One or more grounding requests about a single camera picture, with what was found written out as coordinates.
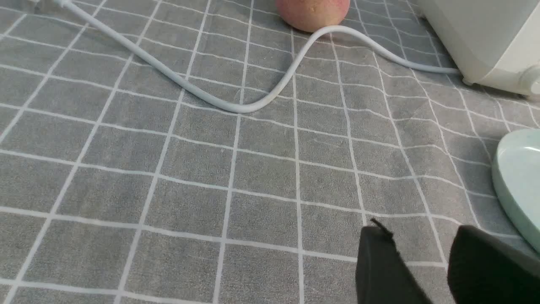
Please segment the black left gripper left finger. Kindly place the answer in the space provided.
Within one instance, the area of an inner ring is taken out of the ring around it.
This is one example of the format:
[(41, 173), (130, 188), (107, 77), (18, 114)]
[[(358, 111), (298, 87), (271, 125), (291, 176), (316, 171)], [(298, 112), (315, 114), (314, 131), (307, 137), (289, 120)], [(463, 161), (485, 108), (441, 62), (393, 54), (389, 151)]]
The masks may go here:
[(361, 229), (356, 264), (359, 304), (430, 304), (397, 250), (394, 234), (376, 219)]

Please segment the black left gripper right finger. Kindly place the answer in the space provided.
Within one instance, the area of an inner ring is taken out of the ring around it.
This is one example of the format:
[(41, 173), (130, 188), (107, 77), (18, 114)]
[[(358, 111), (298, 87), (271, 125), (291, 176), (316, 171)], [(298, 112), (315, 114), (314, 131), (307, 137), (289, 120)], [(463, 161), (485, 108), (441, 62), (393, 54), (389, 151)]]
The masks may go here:
[(451, 245), (448, 286), (457, 304), (538, 304), (539, 258), (472, 225), (461, 225)]

